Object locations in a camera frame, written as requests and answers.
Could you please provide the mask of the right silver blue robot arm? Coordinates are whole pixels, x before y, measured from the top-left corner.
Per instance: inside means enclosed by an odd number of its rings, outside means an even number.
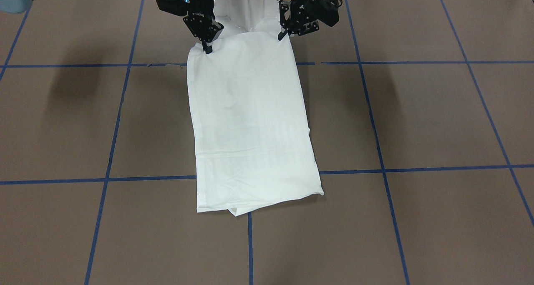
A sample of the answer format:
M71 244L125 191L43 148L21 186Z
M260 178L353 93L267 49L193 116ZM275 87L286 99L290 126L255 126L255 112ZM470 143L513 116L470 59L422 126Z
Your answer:
M1 0L2 14L21 14L23 30L16 63L69 64L124 61L135 37L139 2L147 0ZM223 25L215 0L153 0L159 10L181 17L189 32L208 47Z

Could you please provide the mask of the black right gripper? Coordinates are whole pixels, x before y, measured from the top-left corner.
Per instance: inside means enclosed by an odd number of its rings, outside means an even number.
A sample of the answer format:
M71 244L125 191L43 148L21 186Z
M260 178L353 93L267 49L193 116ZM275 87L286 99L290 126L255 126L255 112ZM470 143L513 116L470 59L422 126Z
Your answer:
M192 35L202 42L204 53L212 53L212 42L224 29L215 18L215 0L156 0L156 3L160 10L183 17Z

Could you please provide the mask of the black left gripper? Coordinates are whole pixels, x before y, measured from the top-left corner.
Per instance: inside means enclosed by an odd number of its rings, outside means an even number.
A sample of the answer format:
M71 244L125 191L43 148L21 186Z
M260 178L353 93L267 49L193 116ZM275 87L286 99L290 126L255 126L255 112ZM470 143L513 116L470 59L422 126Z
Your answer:
M340 0L290 0L279 2L278 41L288 35L303 36L319 30L319 21L332 27L339 22Z

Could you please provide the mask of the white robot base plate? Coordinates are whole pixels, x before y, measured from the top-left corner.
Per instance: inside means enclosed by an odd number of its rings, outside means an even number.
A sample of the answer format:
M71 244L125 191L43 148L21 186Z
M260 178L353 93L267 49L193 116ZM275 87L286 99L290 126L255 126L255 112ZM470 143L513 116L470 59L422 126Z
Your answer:
M219 38L246 32L280 32L280 0L214 0Z

